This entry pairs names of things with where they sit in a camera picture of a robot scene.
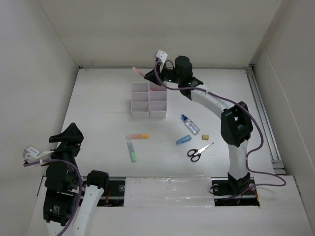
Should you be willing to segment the red pen clear cap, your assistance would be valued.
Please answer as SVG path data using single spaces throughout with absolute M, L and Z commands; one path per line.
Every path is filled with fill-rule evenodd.
M 154 87 L 154 86 L 150 86 L 150 91 L 166 91 L 165 87 Z

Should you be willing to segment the pink pen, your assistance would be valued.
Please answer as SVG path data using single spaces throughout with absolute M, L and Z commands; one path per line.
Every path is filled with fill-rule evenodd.
M 137 69 L 136 67 L 132 67 L 132 70 L 135 71 L 136 73 L 138 73 L 140 76 L 145 77 L 145 74 L 142 73 L 139 69 Z

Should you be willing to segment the green highlighter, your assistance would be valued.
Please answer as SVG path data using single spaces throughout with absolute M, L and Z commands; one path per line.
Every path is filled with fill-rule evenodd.
M 134 147 L 131 141 L 127 141 L 127 148 L 129 151 L 129 155 L 130 155 L 130 160 L 132 163 L 135 163 L 137 161 L 137 157 L 134 151 Z

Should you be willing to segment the orange yellow highlighter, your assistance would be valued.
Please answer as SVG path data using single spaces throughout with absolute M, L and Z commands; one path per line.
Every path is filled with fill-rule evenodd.
M 138 139 L 149 139 L 150 134 L 128 134 L 126 135 L 127 140 L 138 140 Z

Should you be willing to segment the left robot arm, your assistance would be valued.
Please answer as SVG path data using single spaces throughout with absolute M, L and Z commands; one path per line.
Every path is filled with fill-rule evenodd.
M 83 139 L 75 123 L 49 138 L 59 145 L 44 160 L 48 167 L 43 218 L 50 233 L 56 230 L 56 236 L 88 236 L 97 204 L 110 190 L 106 172 L 92 170 L 85 180 L 81 177 L 75 158 Z

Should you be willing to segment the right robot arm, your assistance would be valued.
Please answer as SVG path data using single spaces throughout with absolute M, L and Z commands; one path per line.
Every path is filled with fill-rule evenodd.
M 153 70 L 145 74 L 144 78 L 166 89 L 169 89 L 166 82 L 177 84 L 176 90 L 183 96 L 203 105 L 220 119 L 220 133 L 229 151 L 227 187 L 232 195 L 244 193 L 250 186 L 247 148 L 253 131 L 253 118 L 246 103 L 235 102 L 209 91 L 193 75 L 188 57 L 178 56 L 171 69 L 166 67 L 166 61 L 166 56 L 156 56 Z

